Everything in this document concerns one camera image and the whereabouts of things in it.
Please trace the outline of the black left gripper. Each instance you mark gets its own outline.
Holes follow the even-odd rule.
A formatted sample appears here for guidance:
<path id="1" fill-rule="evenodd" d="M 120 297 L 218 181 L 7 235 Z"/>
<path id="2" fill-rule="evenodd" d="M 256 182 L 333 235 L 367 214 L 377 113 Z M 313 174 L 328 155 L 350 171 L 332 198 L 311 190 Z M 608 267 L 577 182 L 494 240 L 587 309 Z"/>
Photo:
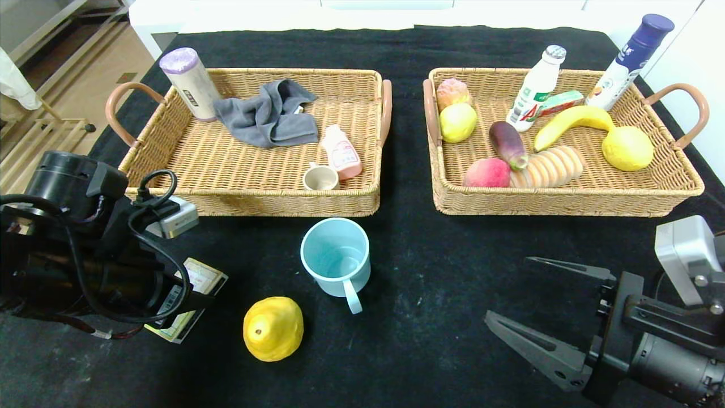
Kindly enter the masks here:
<path id="1" fill-rule="evenodd" d="M 212 305 L 216 299 L 215 295 L 193 291 L 193 281 L 190 276 L 188 277 L 188 282 L 185 284 L 181 277 L 170 277 L 159 271 L 153 272 L 150 297 L 145 302 L 146 313 L 150 317 L 163 316 L 145 322 L 145 325 L 157 329 L 166 328 L 181 313 L 181 308 L 182 312 L 192 312 Z"/>

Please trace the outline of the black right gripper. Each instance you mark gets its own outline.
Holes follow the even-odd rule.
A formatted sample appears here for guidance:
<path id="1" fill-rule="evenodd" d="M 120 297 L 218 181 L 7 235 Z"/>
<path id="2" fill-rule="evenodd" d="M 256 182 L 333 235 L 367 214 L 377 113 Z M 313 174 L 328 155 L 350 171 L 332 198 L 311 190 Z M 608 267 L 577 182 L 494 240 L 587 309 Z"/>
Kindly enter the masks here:
<path id="1" fill-rule="evenodd" d="M 605 317 L 588 357 L 576 347 L 487 311 L 500 340 L 564 392 L 581 392 L 608 406 L 626 379 L 689 407 L 723 406 L 723 315 L 680 308 L 644 294 L 644 279 L 557 259 L 527 256 L 603 282 L 598 314 Z"/>

